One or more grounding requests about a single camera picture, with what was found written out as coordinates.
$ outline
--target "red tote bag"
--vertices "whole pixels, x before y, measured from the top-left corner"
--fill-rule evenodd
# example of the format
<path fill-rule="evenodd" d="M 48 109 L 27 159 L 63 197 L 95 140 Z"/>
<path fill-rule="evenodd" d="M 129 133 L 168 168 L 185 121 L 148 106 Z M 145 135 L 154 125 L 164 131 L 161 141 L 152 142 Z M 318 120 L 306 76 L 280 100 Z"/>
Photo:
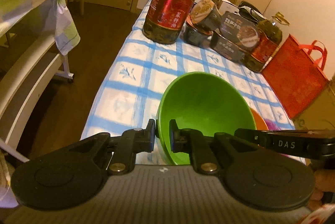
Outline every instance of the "red tote bag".
<path fill-rule="evenodd" d="M 290 34 L 262 71 L 291 119 L 304 111 L 329 82 L 323 72 L 327 49 L 316 46 L 316 42 L 299 44 Z M 321 52 L 322 57 L 313 60 L 312 50 Z"/>

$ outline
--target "wooden floor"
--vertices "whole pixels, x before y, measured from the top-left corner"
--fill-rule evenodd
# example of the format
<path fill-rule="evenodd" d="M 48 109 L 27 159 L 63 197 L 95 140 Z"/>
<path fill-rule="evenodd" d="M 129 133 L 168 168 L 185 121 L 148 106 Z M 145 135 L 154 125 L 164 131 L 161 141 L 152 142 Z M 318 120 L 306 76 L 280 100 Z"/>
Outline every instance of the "wooden floor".
<path fill-rule="evenodd" d="M 79 141 L 94 97 L 137 15 L 126 10 L 85 4 L 69 5 L 81 37 L 69 53 L 74 82 L 54 81 L 41 95 L 18 150 L 30 159 Z"/>

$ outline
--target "oil bottle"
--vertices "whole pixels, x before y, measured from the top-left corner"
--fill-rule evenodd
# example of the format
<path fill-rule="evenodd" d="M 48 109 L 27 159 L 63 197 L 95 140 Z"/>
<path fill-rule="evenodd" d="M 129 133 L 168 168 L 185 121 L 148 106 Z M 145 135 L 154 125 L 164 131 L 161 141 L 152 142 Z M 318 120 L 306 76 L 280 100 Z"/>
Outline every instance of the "oil bottle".
<path fill-rule="evenodd" d="M 251 52 L 245 55 L 242 63 L 251 71 L 260 72 L 263 66 L 276 51 L 282 41 L 283 33 L 280 29 L 280 24 L 289 26 L 289 22 L 285 20 L 283 14 L 277 12 L 272 19 L 260 21 L 257 25 L 260 40 L 258 46 Z"/>
<path fill-rule="evenodd" d="M 172 44 L 178 38 L 194 0 L 152 0 L 142 32 L 161 44 Z"/>

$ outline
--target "red bottle label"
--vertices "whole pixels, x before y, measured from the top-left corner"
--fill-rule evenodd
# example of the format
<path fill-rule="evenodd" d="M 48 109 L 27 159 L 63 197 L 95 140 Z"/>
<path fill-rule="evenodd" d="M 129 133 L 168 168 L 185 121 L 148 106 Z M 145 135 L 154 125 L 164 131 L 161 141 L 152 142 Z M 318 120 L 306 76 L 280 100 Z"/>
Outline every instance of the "red bottle label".
<path fill-rule="evenodd" d="M 277 45 L 273 41 L 269 40 L 263 31 L 260 29 L 258 31 L 259 45 L 254 49 L 251 55 L 260 62 L 266 63 L 269 57 L 276 50 Z"/>
<path fill-rule="evenodd" d="M 193 0 L 152 0 L 147 17 L 161 27 L 179 30 L 192 5 Z"/>

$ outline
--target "human hand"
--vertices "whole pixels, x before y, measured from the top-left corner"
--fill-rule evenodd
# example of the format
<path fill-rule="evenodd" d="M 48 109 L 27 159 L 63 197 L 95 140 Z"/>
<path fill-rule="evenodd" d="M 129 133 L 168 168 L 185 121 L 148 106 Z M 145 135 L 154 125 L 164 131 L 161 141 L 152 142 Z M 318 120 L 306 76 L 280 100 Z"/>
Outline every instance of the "human hand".
<path fill-rule="evenodd" d="M 335 192 L 335 170 L 320 169 L 314 172 L 314 176 L 315 189 L 307 204 L 311 210 L 322 206 L 324 192 Z"/>

